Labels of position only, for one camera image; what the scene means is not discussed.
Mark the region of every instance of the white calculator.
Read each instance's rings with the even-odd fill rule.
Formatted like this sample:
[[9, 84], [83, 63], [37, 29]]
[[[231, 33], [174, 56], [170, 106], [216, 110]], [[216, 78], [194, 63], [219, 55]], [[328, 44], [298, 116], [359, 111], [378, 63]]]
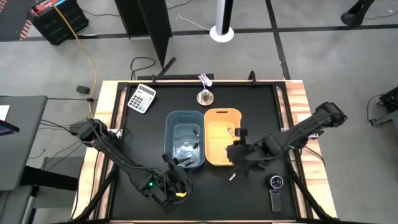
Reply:
[[156, 91], [143, 84], [138, 85], [136, 92], [129, 100], [128, 106], [140, 113], [145, 113], [155, 98]]

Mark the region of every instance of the table leg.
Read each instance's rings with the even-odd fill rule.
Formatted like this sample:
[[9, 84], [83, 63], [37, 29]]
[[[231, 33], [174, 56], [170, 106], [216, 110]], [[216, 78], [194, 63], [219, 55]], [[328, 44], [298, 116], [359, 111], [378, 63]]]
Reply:
[[39, 185], [63, 190], [77, 190], [78, 179], [25, 166], [19, 185]]

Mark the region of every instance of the gray floor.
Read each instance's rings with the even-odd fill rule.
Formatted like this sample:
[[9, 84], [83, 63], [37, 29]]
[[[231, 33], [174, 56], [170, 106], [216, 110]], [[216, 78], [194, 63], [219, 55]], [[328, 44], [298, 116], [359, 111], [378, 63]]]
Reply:
[[[185, 0], [168, 0], [175, 5]], [[279, 27], [342, 26], [340, 15], [353, 0], [273, 0]], [[80, 0], [81, 7], [93, 13], [117, 14], [113, 1]], [[215, 1], [193, 0], [182, 6], [181, 15], [203, 27], [214, 25]], [[376, 1], [367, 17], [398, 10], [398, 1]], [[173, 30], [200, 28], [169, 11]], [[398, 15], [365, 21], [364, 24], [398, 24]], [[231, 20], [234, 28], [270, 27], [263, 0], [236, 0]], [[86, 34], [123, 33], [118, 17], [90, 19]], [[29, 35], [34, 36], [34, 29]], [[385, 93], [398, 84], [397, 30], [353, 30], [324, 32], [287, 32], [280, 34], [292, 79], [304, 80], [312, 109], [324, 101], [334, 101], [347, 115], [338, 129], [329, 129], [320, 138], [326, 171], [338, 216], [342, 220], [395, 223], [398, 207], [397, 132], [391, 125], [372, 128], [366, 121], [368, 99]], [[102, 80], [125, 80], [130, 77], [133, 57], [153, 57], [155, 50], [148, 38], [82, 40], [98, 66], [98, 96]], [[75, 92], [77, 85], [91, 86], [93, 69], [74, 40], [51, 46], [41, 42], [0, 43], [0, 95], [47, 95], [84, 98]], [[167, 58], [177, 61], [168, 74], [214, 73], [217, 79], [247, 78], [255, 70], [261, 79], [283, 79], [275, 41], [271, 33], [237, 34], [227, 44], [216, 44], [207, 35], [176, 36], [170, 39]], [[138, 61], [134, 68], [147, 65]], [[159, 63], [137, 75], [160, 71]], [[377, 117], [383, 110], [372, 106]], [[69, 124], [88, 115], [84, 101], [49, 101], [44, 118]], [[41, 130], [28, 165], [40, 167], [44, 156], [75, 142], [63, 131]], [[83, 156], [81, 147], [73, 156]], [[70, 209], [47, 210], [38, 214], [36, 223], [66, 220]]]

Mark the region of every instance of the white paper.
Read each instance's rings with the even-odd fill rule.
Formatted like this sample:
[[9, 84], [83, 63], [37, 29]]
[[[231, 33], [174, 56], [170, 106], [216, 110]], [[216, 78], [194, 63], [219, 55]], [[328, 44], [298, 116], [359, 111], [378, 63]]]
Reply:
[[5, 121], [8, 113], [9, 105], [0, 105], [0, 120]]

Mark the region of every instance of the yellow cable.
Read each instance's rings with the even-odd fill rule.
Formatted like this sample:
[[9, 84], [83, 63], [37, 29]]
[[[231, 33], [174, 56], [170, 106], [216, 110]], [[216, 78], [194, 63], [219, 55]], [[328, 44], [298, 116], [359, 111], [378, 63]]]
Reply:
[[[91, 60], [91, 62], [92, 62], [92, 64], [93, 64], [93, 66], [94, 66], [94, 73], [95, 73], [94, 75], [95, 75], [95, 79], [94, 79], [94, 85], [93, 85], [93, 87], [92, 87], [92, 89], [91, 89], [91, 93], [90, 93], [90, 98], [92, 98], [92, 97], [93, 97], [93, 94], [94, 94], [94, 91], [95, 91], [95, 87], [96, 87], [96, 85], [97, 85], [97, 77], [98, 77], [97, 66], [96, 66], [95, 63], [94, 63], [93, 57], [92, 57], [92, 56], [88, 53], [88, 51], [81, 45], [81, 43], [80, 43], [80, 41], [79, 41], [79, 38], [77, 37], [75, 31], [73, 30], [72, 26], [69, 24], [69, 22], [67, 21], [67, 19], [65, 18], [65, 16], [63, 16], [62, 12], [55, 6], [55, 3], [52, 2], [52, 0], [51, 0], [50, 2], [51, 2], [51, 4], [52, 4], [52, 6], [54, 7], [54, 9], [57, 11], [57, 13], [60, 15], [60, 17], [63, 19], [63, 21], [65, 21], [65, 23], [66, 23], [67, 26], [69, 27], [70, 31], [72, 32], [72, 34], [75, 36], [76, 41], [77, 41], [77, 43], [79, 44], [80, 48], [86, 52], [86, 54], [88, 55], [88, 57], [90, 58], [90, 60]], [[93, 109], [92, 109], [92, 107], [91, 107], [91, 102], [88, 102], [88, 109], [90, 110], [90, 116], [91, 116], [92, 118], [94, 118]]]

